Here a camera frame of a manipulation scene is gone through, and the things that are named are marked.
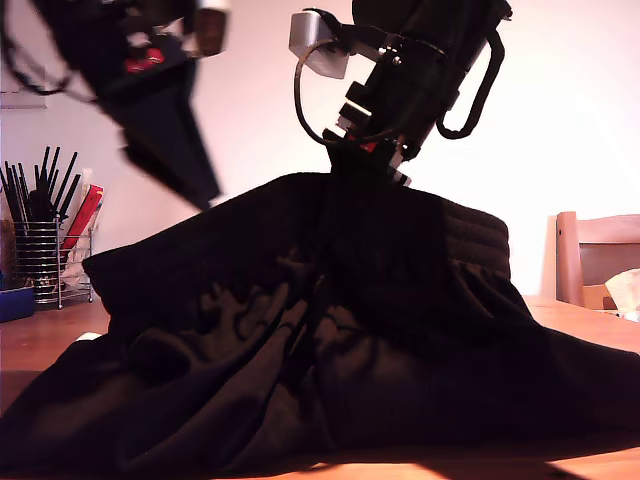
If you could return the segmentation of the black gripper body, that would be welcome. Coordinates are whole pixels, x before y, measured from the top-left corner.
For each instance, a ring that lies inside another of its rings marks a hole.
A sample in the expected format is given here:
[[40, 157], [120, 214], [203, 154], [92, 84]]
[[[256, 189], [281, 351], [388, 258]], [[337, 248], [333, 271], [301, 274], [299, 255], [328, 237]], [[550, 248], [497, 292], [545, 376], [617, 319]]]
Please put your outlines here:
[[354, 82], [347, 90], [336, 122], [340, 132], [323, 131], [327, 148], [350, 151], [365, 176], [365, 152], [373, 152], [388, 160], [397, 184], [408, 186], [411, 179], [400, 166], [417, 156], [438, 118], [456, 100], [463, 75], [442, 50], [420, 40], [384, 38], [371, 45], [361, 40], [341, 45], [375, 65], [365, 82]]

